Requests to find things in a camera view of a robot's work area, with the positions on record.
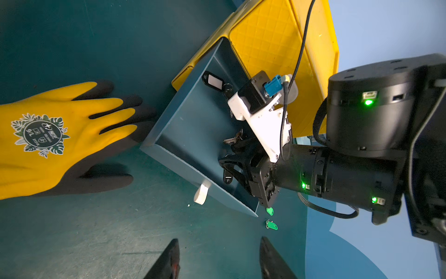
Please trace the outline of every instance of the teal floor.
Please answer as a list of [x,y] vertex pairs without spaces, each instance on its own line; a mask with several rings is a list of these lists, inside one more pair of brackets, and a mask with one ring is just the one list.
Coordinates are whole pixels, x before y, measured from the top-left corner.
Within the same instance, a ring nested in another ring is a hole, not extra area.
[[[235,10],[230,0],[14,0],[0,4],[0,104],[110,79],[115,96],[140,94],[160,112],[171,79]],[[130,186],[100,194],[0,201],[0,279],[143,278],[172,238],[181,278],[261,278],[266,235],[304,278],[306,208],[282,190],[279,230],[208,197],[137,147],[111,159]]]

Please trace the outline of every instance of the black cable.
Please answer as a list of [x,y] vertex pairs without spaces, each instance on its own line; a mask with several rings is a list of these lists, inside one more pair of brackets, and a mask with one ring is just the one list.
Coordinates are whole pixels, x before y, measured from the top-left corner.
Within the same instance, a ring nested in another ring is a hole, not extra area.
[[324,99],[313,121],[313,137],[321,145],[326,146],[327,142],[321,139],[319,136],[319,131],[321,129],[322,122],[324,121],[325,115],[327,115],[327,98]]
[[331,211],[329,209],[315,205],[315,204],[307,201],[307,199],[305,199],[304,196],[302,196],[302,194],[299,192],[297,192],[297,195],[299,196],[299,199],[303,202],[303,204],[305,204],[309,208],[314,209],[319,212],[322,212],[322,213],[325,213],[325,214],[333,216],[333,217],[337,217],[337,218],[341,218],[341,219],[351,219],[351,218],[355,218],[359,215],[359,209],[356,207],[350,206],[350,205],[349,206],[351,208],[353,208],[355,212],[353,212],[351,214],[343,214],[343,213],[338,213],[336,211]]
[[316,0],[312,0],[311,1],[310,8],[308,9],[307,19],[305,21],[304,35],[302,36],[301,52],[299,53],[299,58],[297,59],[296,68],[294,69],[293,76],[292,76],[292,78],[291,78],[291,80],[289,82],[288,89],[291,89],[291,85],[293,84],[293,81],[296,78],[297,70],[299,69],[299,65],[301,64],[302,55],[304,53],[304,48],[305,48],[306,34],[307,34],[307,31],[308,31],[308,23],[310,22],[311,9],[313,9],[313,5],[314,5],[315,1]]
[[283,152],[283,129],[285,127],[285,120],[286,120],[286,107],[287,107],[287,102],[288,102],[288,92],[289,92],[289,88],[288,88],[288,81],[283,82],[283,113],[282,113],[282,123],[280,125],[280,140],[279,140],[279,145],[280,145],[280,154],[281,154],[281,158],[284,161],[288,161],[289,158],[291,157],[291,144],[292,144],[292,140],[293,140],[293,136],[292,134],[290,134],[289,136],[289,145],[290,148],[288,149],[288,156],[285,156],[285,153]]
[[443,97],[446,95],[446,87],[441,92],[440,96],[438,97],[437,102],[432,107],[432,110],[430,113],[426,116],[426,118],[423,121],[423,124],[420,126],[420,128],[415,133],[415,136],[412,139],[412,142],[410,143],[409,147],[409,155],[407,156],[408,160],[408,167],[407,167],[407,188],[408,188],[408,194],[410,198],[410,203],[412,204],[413,211],[415,212],[415,215],[418,217],[418,219],[423,222],[423,217],[421,215],[420,210],[417,207],[417,203],[415,201],[415,196],[413,194],[413,186],[412,186],[412,168],[413,168],[413,149],[415,147],[415,142],[417,141],[418,137],[420,136],[421,132],[426,127],[427,123],[431,119],[431,117],[434,115],[435,111],[437,110],[438,106],[440,105],[441,101],[443,100]]
[[301,51],[299,52],[299,58],[297,59],[297,64],[296,64],[296,68],[294,69],[294,73],[293,76],[291,77],[291,80],[287,86],[286,82],[283,83],[283,115],[282,115],[282,124],[281,124],[281,128],[280,128],[280,154],[281,154],[281,158],[284,161],[287,161],[290,158],[291,155],[291,144],[293,143],[293,134],[291,133],[291,130],[289,132],[289,144],[290,144],[290,152],[288,153],[288,156],[285,157],[285,154],[283,153],[283,148],[282,148],[282,142],[283,142],[283,129],[285,126],[285,119],[286,119],[286,109],[287,109],[287,102],[288,102],[288,92],[291,89],[291,86],[293,85],[293,81],[296,79],[296,74],[297,74],[297,70],[299,69],[299,65],[301,64],[301,60],[302,60],[302,55],[304,53],[304,49],[305,49],[305,40],[306,40],[306,35],[308,32],[308,23],[310,22],[310,15],[311,15],[311,10],[313,9],[313,5],[314,2],[316,0],[312,0],[310,7],[308,8],[308,13],[307,13],[307,19],[305,21],[305,28],[304,28],[304,34],[302,36],[302,44],[301,44]]

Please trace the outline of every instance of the screw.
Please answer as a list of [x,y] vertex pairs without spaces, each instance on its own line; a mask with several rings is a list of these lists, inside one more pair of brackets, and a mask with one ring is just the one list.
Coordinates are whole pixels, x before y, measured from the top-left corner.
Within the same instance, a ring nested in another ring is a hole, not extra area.
[[426,229],[417,228],[415,231],[417,233],[421,234],[421,235],[427,235],[428,234],[428,231]]

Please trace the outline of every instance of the yellow glove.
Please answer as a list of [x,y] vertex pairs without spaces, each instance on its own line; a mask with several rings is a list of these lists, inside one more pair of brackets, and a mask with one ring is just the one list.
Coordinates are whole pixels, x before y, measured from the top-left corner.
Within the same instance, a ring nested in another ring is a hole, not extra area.
[[138,96],[98,99],[112,90],[111,82],[86,82],[0,105],[0,199],[130,184],[127,174],[85,174],[142,141],[153,126],[145,120],[156,112]]

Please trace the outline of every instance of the blue tray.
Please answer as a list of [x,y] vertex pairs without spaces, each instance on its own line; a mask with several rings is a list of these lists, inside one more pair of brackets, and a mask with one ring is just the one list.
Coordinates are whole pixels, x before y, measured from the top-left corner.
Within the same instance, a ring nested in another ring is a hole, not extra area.
[[234,92],[249,80],[228,39],[220,39],[192,70],[141,150],[193,185],[207,186],[208,195],[227,207],[257,217],[258,199],[235,179],[226,185],[218,162],[231,152],[223,140],[234,137],[240,128],[244,132],[250,128],[245,121],[230,117],[223,94],[202,81],[204,71],[231,83]]

